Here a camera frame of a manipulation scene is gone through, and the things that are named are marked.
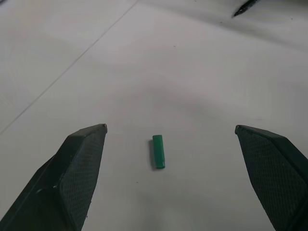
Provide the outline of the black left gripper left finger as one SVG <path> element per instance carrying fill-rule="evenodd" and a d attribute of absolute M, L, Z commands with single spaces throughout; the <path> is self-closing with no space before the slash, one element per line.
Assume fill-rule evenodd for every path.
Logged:
<path fill-rule="evenodd" d="M 106 124 L 70 134 L 0 220 L 0 231 L 81 231 L 97 185 Z"/>

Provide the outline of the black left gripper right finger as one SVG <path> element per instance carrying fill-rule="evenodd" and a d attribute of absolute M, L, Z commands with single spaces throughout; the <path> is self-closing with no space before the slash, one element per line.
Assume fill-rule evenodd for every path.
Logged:
<path fill-rule="evenodd" d="M 237 125 L 252 187 L 276 231 L 308 231 L 308 159 L 284 136 Z"/>

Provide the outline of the green marker cap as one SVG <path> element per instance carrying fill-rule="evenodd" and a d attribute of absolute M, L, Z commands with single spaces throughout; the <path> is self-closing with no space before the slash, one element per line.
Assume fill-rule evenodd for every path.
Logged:
<path fill-rule="evenodd" d="M 166 165 L 165 165 L 165 152 L 164 152 L 162 135 L 154 135 L 152 137 L 152 141 L 153 141 L 155 168 L 164 169 Z"/>

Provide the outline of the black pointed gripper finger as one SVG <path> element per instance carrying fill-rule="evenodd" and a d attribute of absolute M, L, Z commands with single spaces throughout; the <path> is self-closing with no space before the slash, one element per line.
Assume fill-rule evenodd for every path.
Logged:
<path fill-rule="evenodd" d="M 260 0 L 247 0 L 243 5 L 241 5 L 235 13 L 232 15 L 232 18 L 237 17 L 246 11 L 248 11 L 251 7 L 257 4 Z"/>

